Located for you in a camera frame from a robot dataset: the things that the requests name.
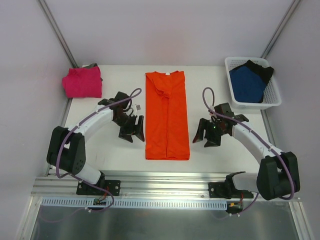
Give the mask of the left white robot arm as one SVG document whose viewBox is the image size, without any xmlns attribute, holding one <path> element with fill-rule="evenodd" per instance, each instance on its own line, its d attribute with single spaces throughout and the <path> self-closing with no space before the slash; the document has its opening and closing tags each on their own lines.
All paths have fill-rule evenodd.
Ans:
<svg viewBox="0 0 320 240">
<path fill-rule="evenodd" d="M 133 137 L 144 141 L 144 116 L 137 115 L 138 107 L 132 99 L 141 94 L 136 88 L 131 94 L 119 91 L 114 98 L 102 99 L 94 110 L 70 127 L 57 126 L 53 129 L 46 161 L 55 167 L 59 179 L 66 176 L 86 184 L 93 194 L 105 189 L 105 175 L 86 161 L 86 142 L 109 123 L 119 126 L 118 137 L 133 142 Z"/>
</svg>

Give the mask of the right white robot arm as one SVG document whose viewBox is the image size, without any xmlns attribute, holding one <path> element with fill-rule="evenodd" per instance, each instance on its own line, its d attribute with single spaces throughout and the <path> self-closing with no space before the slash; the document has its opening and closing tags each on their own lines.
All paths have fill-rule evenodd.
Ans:
<svg viewBox="0 0 320 240">
<path fill-rule="evenodd" d="M 204 147 L 219 147 L 222 136 L 239 141 L 259 164 L 257 173 L 230 173 L 224 182 L 213 188 L 220 198 L 231 199 L 242 192 L 255 192 L 265 200 L 291 200 L 300 191 L 298 160 L 291 152 L 284 152 L 260 137 L 243 114 L 234 114 L 228 103 L 212 107 L 210 119 L 201 118 L 193 143 L 206 140 Z"/>
</svg>

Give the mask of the orange t shirt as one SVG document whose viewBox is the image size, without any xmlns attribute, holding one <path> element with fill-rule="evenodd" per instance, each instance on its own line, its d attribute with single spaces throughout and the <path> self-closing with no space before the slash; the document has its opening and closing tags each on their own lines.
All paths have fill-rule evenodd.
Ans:
<svg viewBox="0 0 320 240">
<path fill-rule="evenodd" d="M 186 79 L 183 71 L 145 74 L 145 158 L 188 161 Z"/>
</svg>

